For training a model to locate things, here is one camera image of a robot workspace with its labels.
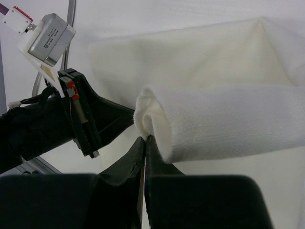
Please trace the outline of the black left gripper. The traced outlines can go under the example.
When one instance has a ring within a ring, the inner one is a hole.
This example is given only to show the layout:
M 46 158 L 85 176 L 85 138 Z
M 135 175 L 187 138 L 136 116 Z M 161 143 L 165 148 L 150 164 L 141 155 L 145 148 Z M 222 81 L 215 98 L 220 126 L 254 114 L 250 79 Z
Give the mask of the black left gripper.
M 58 71 L 58 75 L 65 95 L 59 101 L 67 122 L 59 131 L 63 137 L 59 142 L 74 141 L 84 156 L 96 158 L 98 149 L 133 125 L 134 110 L 100 97 L 74 69 Z

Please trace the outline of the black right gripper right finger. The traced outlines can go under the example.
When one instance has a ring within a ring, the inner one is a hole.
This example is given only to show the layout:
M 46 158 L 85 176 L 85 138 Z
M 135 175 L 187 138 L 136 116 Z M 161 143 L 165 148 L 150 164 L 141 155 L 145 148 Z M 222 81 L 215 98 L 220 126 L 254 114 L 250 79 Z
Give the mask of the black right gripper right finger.
M 152 227 L 153 220 L 150 213 L 150 178 L 151 176 L 161 175 L 180 175 L 184 176 L 173 164 L 167 164 L 163 161 L 155 137 L 150 135 L 146 139 L 146 153 L 145 153 L 145 182 L 144 182 L 144 197 L 146 203 L 146 212 L 148 215 L 149 226 Z

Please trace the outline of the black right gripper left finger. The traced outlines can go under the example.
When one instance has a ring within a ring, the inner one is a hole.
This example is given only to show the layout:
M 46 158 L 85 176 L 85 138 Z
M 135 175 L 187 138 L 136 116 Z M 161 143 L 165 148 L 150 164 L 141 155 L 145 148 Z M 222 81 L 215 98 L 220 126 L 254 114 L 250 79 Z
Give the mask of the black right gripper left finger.
M 145 141 L 138 137 L 129 151 L 100 173 L 103 225 L 108 229 L 142 227 Z

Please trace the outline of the white cloth napkin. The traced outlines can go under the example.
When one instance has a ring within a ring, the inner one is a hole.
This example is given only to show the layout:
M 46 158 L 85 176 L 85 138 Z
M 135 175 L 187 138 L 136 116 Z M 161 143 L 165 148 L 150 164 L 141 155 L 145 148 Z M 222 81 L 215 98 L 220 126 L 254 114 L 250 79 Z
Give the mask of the white cloth napkin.
M 89 59 L 166 162 L 260 184 L 277 229 L 305 226 L 305 34 L 257 18 L 108 38 Z

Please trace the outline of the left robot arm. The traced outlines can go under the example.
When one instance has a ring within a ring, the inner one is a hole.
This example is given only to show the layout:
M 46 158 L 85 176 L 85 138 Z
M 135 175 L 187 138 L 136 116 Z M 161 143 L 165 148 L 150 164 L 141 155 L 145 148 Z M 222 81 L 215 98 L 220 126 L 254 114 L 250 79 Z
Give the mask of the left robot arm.
M 0 171 L 21 165 L 69 141 L 95 158 L 133 124 L 134 111 L 100 97 L 75 69 L 59 71 L 64 94 L 52 86 L 0 118 Z

